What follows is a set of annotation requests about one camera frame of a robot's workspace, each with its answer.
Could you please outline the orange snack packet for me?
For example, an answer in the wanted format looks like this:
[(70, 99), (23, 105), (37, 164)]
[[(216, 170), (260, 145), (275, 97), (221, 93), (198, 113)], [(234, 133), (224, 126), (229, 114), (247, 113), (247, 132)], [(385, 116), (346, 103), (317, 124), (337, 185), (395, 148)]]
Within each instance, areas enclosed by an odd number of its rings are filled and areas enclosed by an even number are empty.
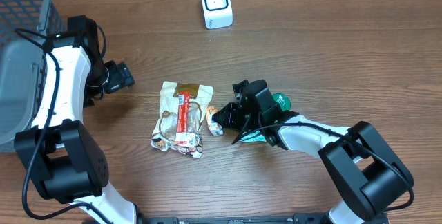
[(217, 113), (218, 110), (214, 106), (208, 106), (206, 108), (206, 121), (207, 126), (209, 128), (210, 133), (213, 136), (222, 136), (223, 135), (223, 129), (222, 126), (220, 126), (217, 122), (213, 120), (213, 115)]

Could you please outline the teal snack packet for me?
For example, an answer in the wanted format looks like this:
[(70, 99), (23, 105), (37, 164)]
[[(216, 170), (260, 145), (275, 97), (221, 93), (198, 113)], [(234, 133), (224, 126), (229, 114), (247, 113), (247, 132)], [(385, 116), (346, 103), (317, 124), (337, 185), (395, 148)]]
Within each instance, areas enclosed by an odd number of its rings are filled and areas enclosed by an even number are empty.
[(265, 137), (259, 132), (256, 131), (255, 133), (251, 133), (242, 139), (240, 139), (241, 142), (266, 142)]

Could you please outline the brown snack bag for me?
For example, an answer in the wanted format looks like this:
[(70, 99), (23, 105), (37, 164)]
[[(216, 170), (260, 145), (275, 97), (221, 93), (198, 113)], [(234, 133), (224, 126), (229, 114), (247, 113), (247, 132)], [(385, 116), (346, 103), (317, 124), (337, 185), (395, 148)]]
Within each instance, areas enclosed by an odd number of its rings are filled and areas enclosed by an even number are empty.
[[(188, 132), (195, 134), (195, 146), (183, 147), (175, 142), (177, 131), (178, 93), (190, 92), (188, 116)], [(160, 91), (159, 119), (151, 137), (152, 147), (166, 152), (169, 149), (181, 154), (200, 158), (203, 153), (201, 128), (206, 117), (206, 108), (213, 96), (213, 87), (201, 84), (185, 84), (177, 82), (163, 82)]]

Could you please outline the green lid jar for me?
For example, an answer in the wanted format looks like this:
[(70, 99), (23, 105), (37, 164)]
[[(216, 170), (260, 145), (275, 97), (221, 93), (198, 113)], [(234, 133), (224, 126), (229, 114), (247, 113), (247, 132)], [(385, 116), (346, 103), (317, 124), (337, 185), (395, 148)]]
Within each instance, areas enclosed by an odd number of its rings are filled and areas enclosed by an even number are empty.
[(280, 105), (280, 108), (283, 111), (290, 111), (291, 110), (291, 102), (290, 99), (282, 94), (282, 93), (274, 93), (272, 95), (273, 99)]

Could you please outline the red white snack bar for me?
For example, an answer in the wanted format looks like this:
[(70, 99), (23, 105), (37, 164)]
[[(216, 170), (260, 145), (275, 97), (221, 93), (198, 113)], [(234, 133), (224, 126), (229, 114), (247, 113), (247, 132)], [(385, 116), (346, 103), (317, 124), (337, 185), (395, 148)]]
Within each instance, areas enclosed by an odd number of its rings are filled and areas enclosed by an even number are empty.
[(189, 105), (190, 92), (180, 91), (178, 93), (177, 131), (175, 134), (175, 142), (177, 145), (183, 147), (195, 146), (195, 134), (188, 132)]

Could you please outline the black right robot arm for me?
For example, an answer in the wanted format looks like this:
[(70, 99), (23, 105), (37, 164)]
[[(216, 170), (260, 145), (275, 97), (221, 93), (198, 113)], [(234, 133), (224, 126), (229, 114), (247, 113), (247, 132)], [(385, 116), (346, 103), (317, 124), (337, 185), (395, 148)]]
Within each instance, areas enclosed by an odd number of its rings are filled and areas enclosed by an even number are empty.
[(322, 223), (377, 223), (386, 212), (413, 203), (412, 174), (370, 123), (333, 127), (308, 120), (291, 110), (283, 94), (271, 93), (264, 80), (244, 80), (233, 92), (235, 101), (212, 120), (236, 130), (236, 142), (262, 136), (271, 146), (323, 162), (342, 200)]

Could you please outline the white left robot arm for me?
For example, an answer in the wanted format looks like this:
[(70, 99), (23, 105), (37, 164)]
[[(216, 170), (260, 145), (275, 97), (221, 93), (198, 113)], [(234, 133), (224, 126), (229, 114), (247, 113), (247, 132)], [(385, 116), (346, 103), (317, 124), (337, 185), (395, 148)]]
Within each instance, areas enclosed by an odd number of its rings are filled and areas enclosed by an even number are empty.
[(127, 65), (105, 62), (102, 27), (70, 17), (66, 32), (33, 41), (43, 52), (46, 79), (31, 128), (18, 132), (15, 151), (26, 168), (24, 212), (47, 220), (80, 208), (96, 223), (144, 223), (136, 204), (110, 183), (104, 152), (83, 123), (83, 110), (135, 83)]

